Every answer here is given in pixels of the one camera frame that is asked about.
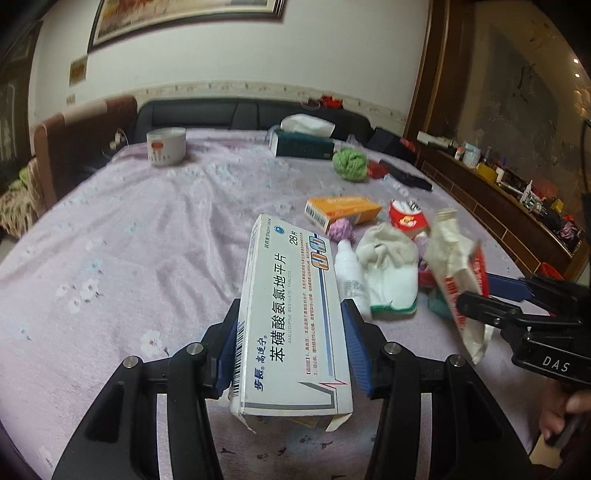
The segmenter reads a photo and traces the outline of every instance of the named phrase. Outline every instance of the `pink bedsheet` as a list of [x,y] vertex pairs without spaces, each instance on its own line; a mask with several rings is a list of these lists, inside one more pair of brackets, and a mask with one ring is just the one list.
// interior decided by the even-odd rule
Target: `pink bedsheet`
[[[240,296],[249,234],[261,212],[311,229],[303,211],[312,196],[361,194],[386,207],[390,199],[413,197],[429,219],[455,207],[463,232],[483,241],[488,271],[521,276],[490,234],[438,186],[432,193],[409,190],[390,176],[348,183],[331,162],[274,158],[264,136],[190,130],[190,160],[163,169],[150,166],[145,145],[128,147],[41,218],[0,265],[0,419],[43,479],[126,356],[166,357],[223,320]],[[465,352],[454,325],[428,311],[423,295],[412,319],[377,323],[417,355],[445,359]],[[511,364],[498,333],[477,371],[531,448],[543,379]],[[381,403],[356,388],[354,402],[353,417],[334,433],[261,419],[254,435],[231,416],[225,397],[208,401],[226,478],[362,478]],[[428,471],[429,405],[425,398],[419,478]],[[158,442],[166,479],[164,410]]]

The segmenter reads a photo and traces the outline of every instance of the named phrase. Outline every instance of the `green ball of yarn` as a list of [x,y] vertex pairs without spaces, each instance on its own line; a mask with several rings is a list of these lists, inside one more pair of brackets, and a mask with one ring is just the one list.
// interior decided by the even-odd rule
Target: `green ball of yarn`
[[336,172],[349,181],[362,181],[368,174],[368,158],[354,148],[344,148],[333,156]]

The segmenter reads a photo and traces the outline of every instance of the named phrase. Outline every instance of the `white spray bottle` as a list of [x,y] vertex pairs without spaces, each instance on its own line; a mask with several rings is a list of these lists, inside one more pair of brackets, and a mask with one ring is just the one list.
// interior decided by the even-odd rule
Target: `white spray bottle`
[[365,321],[371,320],[371,304],[365,285],[365,275],[349,240],[339,242],[335,257],[336,283],[340,300],[353,299]]

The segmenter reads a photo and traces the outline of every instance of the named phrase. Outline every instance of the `orange medicine box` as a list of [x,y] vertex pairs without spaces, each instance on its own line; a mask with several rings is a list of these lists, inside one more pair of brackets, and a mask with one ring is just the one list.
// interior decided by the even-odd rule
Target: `orange medicine box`
[[326,233],[339,218],[358,225],[375,219],[381,209],[381,205],[364,197],[317,197],[306,203],[306,216]]

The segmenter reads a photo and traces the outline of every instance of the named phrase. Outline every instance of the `white wall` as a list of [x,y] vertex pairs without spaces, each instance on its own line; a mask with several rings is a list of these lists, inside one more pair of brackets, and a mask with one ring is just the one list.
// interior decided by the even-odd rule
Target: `white wall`
[[66,107],[139,87],[251,80],[331,90],[408,114],[429,0],[287,0],[283,22],[205,22],[165,28],[89,56],[99,0],[61,0],[46,16],[31,73],[34,126]]

